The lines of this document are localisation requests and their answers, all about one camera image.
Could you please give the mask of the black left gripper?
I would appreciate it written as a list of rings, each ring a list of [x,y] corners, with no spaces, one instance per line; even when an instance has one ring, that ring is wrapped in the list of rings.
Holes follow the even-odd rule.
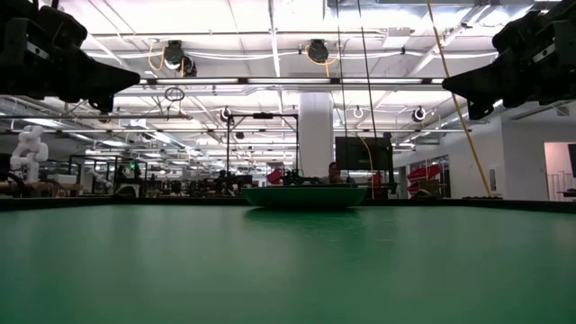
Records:
[[[114,95],[137,85],[140,75],[83,52],[86,28],[58,4],[1,0],[1,93],[87,99],[92,108],[111,113]]]

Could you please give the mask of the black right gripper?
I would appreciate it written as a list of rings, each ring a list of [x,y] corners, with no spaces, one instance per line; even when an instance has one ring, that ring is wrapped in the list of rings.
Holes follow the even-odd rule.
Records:
[[[547,13],[531,10],[492,38],[499,55],[485,67],[447,77],[442,87],[467,100],[468,117],[480,120],[498,101],[552,104],[575,98],[575,2]]]

